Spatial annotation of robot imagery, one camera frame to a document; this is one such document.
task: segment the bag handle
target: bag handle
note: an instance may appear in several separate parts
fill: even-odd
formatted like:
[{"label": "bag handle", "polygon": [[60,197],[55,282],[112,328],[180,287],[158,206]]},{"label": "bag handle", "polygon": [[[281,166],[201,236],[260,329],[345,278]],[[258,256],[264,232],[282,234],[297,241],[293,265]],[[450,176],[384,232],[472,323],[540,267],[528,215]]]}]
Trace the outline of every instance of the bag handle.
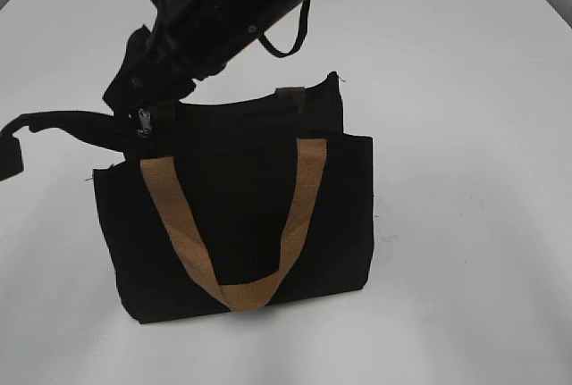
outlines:
[{"label": "bag handle", "polygon": [[249,311],[273,297],[306,242],[315,200],[322,182],[325,139],[297,139],[296,187],[281,238],[280,265],[267,277],[239,285],[220,285],[187,199],[177,178],[173,157],[140,162],[143,180],[187,274],[201,288],[232,311]]}]

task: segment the canvas bag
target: canvas bag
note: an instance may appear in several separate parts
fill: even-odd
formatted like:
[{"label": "canvas bag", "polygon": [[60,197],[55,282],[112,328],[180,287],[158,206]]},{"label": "canvas bag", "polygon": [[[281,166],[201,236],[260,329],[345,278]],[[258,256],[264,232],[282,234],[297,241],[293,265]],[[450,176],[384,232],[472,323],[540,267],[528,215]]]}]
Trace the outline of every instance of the canvas bag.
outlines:
[{"label": "canvas bag", "polygon": [[3,130],[4,153],[24,125],[125,153],[124,163],[94,171],[94,187],[122,304],[141,323],[258,309],[367,281],[372,139],[343,134],[335,73],[242,103],[177,104],[147,139],[101,114],[27,115]]}]

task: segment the white backdrop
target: white backdrop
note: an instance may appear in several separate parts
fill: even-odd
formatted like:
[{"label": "white backdrop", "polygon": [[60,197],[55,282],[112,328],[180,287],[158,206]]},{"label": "white backdrop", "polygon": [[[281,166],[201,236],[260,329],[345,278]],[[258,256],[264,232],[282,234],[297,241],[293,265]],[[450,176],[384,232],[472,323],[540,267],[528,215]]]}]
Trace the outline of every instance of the white backdrop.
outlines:
[{"label": "white backdrop", "polygon": [[[296,14],[271,29],[284,48]],[[148,0],[12,0],[0,116],[106,111]],[[0,184],[2,384],[572,382],[572,34],[544,0],[314,0],[300,54],[250,46],[191,97],[338,71],[374,137],[376,250],[358,293],[140,326],[121,308],[89,178],[120,155],[19,133]]]}]

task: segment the zipper pull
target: zipper pull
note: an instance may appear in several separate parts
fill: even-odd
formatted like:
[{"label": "zipper pull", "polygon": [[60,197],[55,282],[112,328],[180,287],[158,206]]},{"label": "zipper pull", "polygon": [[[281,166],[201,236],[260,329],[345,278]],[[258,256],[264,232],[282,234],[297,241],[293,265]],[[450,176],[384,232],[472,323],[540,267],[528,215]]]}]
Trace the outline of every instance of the zipper pull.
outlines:
[{"label": "zipper pull", "polygon": [[137,130],[137,135],[140,138],[149,138],[153,128],[151,127],[151,113],[145,108],[139,110],[139,121],[141,123],[141,129]]}]

